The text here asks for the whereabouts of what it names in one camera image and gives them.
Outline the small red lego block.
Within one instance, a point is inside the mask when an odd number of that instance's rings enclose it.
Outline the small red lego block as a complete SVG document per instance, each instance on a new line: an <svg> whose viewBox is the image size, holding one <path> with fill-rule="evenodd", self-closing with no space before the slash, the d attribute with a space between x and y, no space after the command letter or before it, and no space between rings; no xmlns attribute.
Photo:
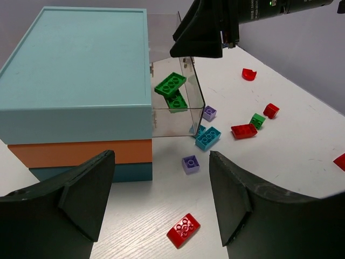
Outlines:
<svg viewBox="0 0 345 259"><path fill-rule="evenodd" d="M270 118L270 119L274 119L275 116L278 114L279 110L280 110L280 108L278 108L277 106L275 106L275 105L272 104L272 103L269 103L269 104L265 107L265 109L264 109L264 111L263 111L263 114L264 114L265 116L267 116L268 118Z"/></svg>

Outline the red sloped lego brick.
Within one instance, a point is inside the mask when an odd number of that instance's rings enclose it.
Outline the red sloped lego brick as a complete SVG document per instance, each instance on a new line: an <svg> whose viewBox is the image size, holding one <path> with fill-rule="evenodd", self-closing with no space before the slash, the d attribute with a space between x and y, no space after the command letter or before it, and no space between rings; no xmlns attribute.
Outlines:
<svg viewBox="0 0 345 259"><path fill-rule="evenodd" d="M231 132L235 139L246 139L254 137L258 131L254 124L231 126Z"/></svg>

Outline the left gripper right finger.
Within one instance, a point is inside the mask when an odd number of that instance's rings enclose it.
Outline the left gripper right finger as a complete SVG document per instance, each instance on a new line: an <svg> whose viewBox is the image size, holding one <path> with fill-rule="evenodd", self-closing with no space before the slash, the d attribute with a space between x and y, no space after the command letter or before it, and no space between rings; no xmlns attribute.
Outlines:
<svg viewBox="0 0 345 259"><path fill-rule="evenodd" d="M229 258L344 258L344 193L302 195L218 151L210 153L209 176Z"/></svg>

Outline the green lego plate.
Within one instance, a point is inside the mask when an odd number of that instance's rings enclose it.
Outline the green lego plate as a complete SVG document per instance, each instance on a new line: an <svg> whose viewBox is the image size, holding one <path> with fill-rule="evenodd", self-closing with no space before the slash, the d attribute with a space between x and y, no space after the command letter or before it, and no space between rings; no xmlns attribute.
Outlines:
<svg viewBox="0 0 345 259"><path fill-rule="evenodd" d="M188 110L188 105L179 90L177 90L171 97L165 98L165 101L170 113L185 112Z"/></svg>
<svg viewBox="0 0 345 259"><path fill-rule="evenodd" d="M186 80L187 78L185 76L172 72L154 88L154 91L165 98L169 98L186 82Z"/></svg>

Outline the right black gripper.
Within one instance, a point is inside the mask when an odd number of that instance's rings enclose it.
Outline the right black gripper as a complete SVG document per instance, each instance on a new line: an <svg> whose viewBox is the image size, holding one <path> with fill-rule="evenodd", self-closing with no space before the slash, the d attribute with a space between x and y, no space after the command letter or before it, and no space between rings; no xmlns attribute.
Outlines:
<svg viewBox="0 0 345 259"><path fill-rule="evenodd" d="M171 57L222 57L239 42L238 1L194 0L173 40Z"/></svg>

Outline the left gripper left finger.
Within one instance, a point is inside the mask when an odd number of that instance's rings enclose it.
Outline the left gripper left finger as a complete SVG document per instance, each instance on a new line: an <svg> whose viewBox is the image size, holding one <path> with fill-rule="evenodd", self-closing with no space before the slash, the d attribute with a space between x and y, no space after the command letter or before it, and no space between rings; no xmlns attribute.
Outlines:
<svg viewBox="0 0 345 259"><path fill-rule="evenodd" d="M52 178L1 197L1 258L89 258L115 170L104 151Z"/></svg>

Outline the clear top drawer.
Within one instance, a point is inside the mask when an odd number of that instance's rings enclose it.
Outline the clear top drawer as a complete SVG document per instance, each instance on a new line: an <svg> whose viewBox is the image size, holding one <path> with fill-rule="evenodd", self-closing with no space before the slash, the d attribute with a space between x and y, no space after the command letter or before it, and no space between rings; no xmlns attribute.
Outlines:
<svg viewBox="0 0 345 259"><path fill-rule="evenodd" d="M196 136L205 101L192 57L173 58L179 14L149 14L148 39L153 137Z"/></svg>

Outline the red round arch lego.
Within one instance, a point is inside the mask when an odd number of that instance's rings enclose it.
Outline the red round arch lego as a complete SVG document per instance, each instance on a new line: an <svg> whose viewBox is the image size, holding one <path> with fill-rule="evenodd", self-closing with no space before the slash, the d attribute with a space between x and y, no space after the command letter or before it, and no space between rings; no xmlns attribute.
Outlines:
<svg viewBox="0 0 345 259"><path fill-rule="evenodd" d="M247 81L254 81L257 75L257 71L243 68L241 75Z"/></svg>

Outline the small green lego brick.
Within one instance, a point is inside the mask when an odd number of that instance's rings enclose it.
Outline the small green lego brick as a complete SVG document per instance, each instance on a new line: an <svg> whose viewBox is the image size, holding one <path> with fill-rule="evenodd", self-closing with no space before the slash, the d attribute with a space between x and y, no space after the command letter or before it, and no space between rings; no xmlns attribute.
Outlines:
<svg viewBox="0 0 345 259"><path fill-rule="evenodd" d="M265 117L263 117L262 115L258 114L258 113L255 113L251 120L250 120L250 123L254 125L254 127L259 130L261 129L264 121L266 120Z"/></svg>

